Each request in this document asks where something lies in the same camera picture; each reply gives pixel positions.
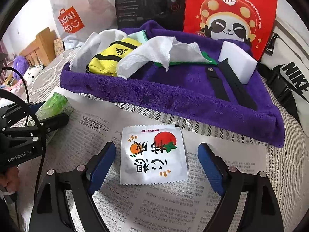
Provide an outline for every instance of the yellow pouch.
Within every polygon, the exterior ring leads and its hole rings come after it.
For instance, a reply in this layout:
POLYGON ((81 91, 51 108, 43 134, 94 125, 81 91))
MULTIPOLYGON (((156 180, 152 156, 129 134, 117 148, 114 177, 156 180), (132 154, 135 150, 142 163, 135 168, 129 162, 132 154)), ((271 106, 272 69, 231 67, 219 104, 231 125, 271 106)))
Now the yellow pouch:
POLYGON ((141 45, 140 42, 131 38, 112 43, 107 49, 92 58, 87 65, 86 73, 117 77, 118 62, 141 45))

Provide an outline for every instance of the purple plush toy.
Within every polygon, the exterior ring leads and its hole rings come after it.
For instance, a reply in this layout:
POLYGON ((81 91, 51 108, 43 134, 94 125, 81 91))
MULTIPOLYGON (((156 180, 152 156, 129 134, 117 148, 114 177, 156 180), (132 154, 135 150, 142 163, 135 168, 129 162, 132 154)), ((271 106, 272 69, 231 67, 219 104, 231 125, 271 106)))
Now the purple plush toy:
MULTIPOLYGON (((14 59, 13 68, 19 71, 22 76, 26 73, 29 66, 28 60, 21 55, 14 59)), ((15 72, 13 73, 13 77, 16 80, 20 80, 19 75, 15 72)))

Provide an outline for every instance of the white wall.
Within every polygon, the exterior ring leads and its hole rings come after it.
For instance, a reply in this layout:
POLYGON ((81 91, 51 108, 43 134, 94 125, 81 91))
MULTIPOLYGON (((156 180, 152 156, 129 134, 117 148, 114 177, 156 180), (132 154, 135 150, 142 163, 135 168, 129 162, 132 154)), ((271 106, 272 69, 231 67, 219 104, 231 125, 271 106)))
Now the white wall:
POLYGON ((53 18, 50 0, 29 0, 16 15, 3 36, 9 54, 19 54, 34 39, 36 34, 49 27, 59 37, 53 18))
MULTIPOLYGON (((308 29, 286 0, 278 0, 277 15, 288 22, 309 45, 308 29)), ((50 1, 29 0, 9 26, 3 37, 3 42, 8 52, 18 54, 35 39, 37 33, 46 27, 50 27, 51 31, 55 30, 59 35, 50 1)))

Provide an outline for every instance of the white sponge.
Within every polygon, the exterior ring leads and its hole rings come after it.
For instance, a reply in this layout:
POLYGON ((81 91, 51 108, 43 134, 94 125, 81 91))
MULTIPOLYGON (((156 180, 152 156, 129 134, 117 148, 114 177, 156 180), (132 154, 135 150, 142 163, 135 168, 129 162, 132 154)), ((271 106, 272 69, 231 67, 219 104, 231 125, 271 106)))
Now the white sponge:
POLYGON ((248 84, 257 66, 257 61, 234 43, 223 42, 219 62, 228 58, 228 63, 242 84, 248 84))

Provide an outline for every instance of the wooden bed frame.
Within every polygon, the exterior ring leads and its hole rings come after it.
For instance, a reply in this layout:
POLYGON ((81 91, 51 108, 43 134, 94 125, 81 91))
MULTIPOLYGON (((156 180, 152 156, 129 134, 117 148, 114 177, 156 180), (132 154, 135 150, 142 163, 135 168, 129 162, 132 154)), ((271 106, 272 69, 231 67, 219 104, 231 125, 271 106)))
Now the wooden bed frame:
POLYGON ((35 40, 20 55, 28 60, 30 66, 47 66, 56 58, 53 43, 56 38, 56 33, 50 32, 49 27, 47 27, 36 35, 35 40))

